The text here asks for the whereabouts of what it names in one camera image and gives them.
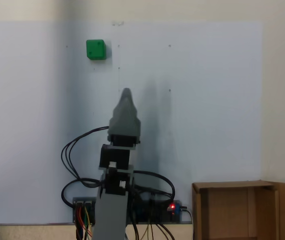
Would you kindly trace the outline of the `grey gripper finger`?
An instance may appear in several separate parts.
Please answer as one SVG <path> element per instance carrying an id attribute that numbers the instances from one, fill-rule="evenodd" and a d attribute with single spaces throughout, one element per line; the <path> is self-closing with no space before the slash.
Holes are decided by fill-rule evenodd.
<path id="1" fill-rule="evenodd" d="M 132 92 L 124 88 L 119 102 L 112 112 L 109 120 L 108 135 L 139 137 L 141 135 L 141 121 L 134 105 Z"/>

